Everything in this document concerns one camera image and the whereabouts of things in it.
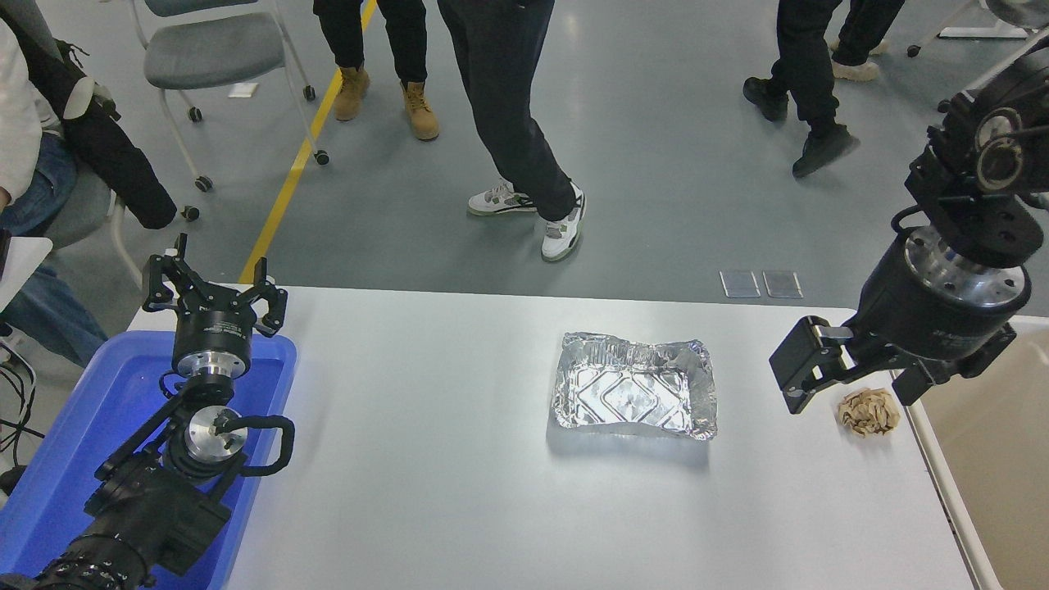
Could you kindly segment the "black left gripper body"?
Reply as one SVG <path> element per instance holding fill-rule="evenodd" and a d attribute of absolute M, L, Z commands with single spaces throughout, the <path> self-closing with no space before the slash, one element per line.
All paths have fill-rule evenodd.
<path fill-rule="evenodd" d="M 180 363 L 204 352 L 228 352 L 243 363 L 251 359 L 251 333 L 257 315 L 251 307 L 240 310 L 206 309 L 176 303 L 177 325 L 172 361 Z"/>

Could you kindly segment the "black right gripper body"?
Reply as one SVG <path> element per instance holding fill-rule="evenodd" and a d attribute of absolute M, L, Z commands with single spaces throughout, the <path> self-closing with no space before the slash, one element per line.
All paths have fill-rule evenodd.
<path fill-rule="evenodd" d="M 1030 299 L 1023 266 L 997 269 L 941 240 L 895 240 L 849 320 L 856 365 L 908 370 L 933 382 L 975 377 L 1015 340 L 1010 318 Z"/>

